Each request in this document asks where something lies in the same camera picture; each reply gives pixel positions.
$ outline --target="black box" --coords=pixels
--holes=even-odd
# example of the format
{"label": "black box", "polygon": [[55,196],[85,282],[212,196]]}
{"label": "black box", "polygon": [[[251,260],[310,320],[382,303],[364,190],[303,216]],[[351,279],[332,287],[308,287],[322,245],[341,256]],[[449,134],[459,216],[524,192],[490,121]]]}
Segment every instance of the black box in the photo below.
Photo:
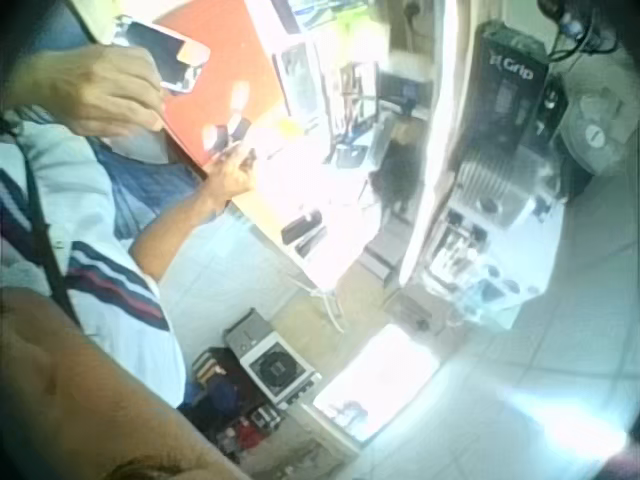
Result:
{"label": "black box", "polygon": [[548,72],[541,41],[501,22],[480,26],[465,111],[467,140],[514,152],[536,116]]}

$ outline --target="phone screen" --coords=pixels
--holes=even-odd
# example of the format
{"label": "phone screen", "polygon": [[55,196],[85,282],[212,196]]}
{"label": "phone screen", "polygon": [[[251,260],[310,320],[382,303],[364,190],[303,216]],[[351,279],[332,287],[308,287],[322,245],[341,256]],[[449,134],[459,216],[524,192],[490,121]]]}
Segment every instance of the phone screen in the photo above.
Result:
{"label": "phone screen", "polygon": [[185,44],[184,40],[136,22],[129,25],[125,36],[132,47],[142,47],[149,51],[164,82],[177,85],[184,80],[190,68],[178,60],[178,53]]}

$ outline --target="red stripe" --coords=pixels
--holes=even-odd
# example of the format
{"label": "red stripe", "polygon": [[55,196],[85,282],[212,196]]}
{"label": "red stripe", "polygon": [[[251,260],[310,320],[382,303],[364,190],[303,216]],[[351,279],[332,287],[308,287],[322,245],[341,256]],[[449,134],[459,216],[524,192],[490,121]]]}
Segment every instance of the red stripe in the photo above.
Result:
{"label": "red stripe", "polygon": [[154,315],[160,319],[164,319],[164,315],[162,313],[161,310],[146,304],[144,302],[140,302],[138,300],[136,300],[135,298],[131,298],[129,295],[127,295],[126,292],[122,291],[120,288],[118,288],[117,286],[115,286],[114,284],[112,284],[111,282],[104,280],[100,277],[98,277],[95,273],[93,272],[89,272],[86,270],[82,270],[80,268],[71,268],[68,271],[69,275],[79,275],[79,276],[83,276],[83,277],[87,277],[91,282],[95,283],[97,286],[102,287],[102,288],[107,288],[109,290],[112,290],[114,292],[116,292],[118,295],[120,295],[122,297],[122,299],[127,302],[129,305],[131,305],[133,308],[137,309],[137,310],[142,310],[146,313],[149,313],[151,315]]}

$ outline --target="hand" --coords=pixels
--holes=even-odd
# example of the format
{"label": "hand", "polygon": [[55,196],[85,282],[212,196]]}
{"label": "hand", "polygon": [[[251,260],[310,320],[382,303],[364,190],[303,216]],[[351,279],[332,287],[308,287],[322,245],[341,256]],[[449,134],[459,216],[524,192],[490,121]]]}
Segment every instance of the hand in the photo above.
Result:
{"label": "hand", "polygon": [[246,144],[237,143],[216,155],[204,169],[209,174],[199,195],[204,197],[209,208],[219,212],[236,195],[255,187],[253,163],[255,152]]}
{"label": "hand", "polygon": [[162,128],[164,91],[144,49],[92,45],[26,57],[9,80],[8,104],[40,105],[83,136]]}

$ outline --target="skin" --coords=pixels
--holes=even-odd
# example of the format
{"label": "skin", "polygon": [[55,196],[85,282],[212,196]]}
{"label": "skin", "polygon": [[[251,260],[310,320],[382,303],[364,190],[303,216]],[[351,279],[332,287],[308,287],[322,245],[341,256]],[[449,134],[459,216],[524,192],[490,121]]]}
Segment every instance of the skin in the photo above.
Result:
{"label": "skin", "polygon": [[163,212],[136,238],[129,253],[140,269],[160,281],[191,232],[227,202],[254,187],[253,160],[247,145],[237,144],[207,166],[208,177],[191,196]]}
{"label": "skin", "polygon": [[[248,479],[51,300],[25,289],[0,295],[0,415],[60,478],[96,480],[153,457],[177,464],[177,479]],[[3,432],[3,441],[15,438]]]}
{"label": "skin", "polygon": [[23,58],[9,78],[5,106],[40,105],[82,136],[162,128],[165,92],[144,49],[91,45]]}

